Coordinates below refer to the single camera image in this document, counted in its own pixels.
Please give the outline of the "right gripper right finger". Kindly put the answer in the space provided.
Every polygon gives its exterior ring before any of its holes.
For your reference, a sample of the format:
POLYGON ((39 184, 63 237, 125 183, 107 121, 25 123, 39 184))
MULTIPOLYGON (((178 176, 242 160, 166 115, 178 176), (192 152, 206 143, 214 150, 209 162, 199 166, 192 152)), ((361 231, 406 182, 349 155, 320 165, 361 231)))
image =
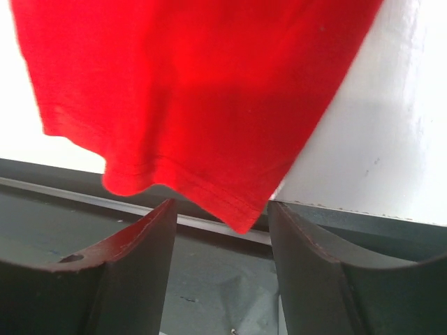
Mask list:
POLYGON ((445 334, 446 255, 420 262, 353 244, 271 202, 289 334, 445 334))

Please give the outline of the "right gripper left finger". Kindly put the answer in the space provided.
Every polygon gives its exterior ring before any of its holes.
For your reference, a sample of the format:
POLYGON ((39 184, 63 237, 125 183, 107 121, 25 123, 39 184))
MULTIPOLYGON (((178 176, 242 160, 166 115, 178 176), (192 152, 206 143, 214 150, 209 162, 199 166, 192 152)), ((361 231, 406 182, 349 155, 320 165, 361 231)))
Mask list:
POLYGON ((2 334, 158 334, 177 225, 174 200, 59 262, 1 262, 2 334))

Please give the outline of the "red t shirt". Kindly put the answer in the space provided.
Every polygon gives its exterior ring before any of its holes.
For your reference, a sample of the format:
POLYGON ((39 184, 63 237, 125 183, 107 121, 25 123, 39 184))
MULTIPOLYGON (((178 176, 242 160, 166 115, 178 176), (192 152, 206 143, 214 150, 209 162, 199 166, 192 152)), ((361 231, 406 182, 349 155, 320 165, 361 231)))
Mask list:
POLYGON ((244 234, 335 97, 380 1, 12 1, 43 132, 244 234))

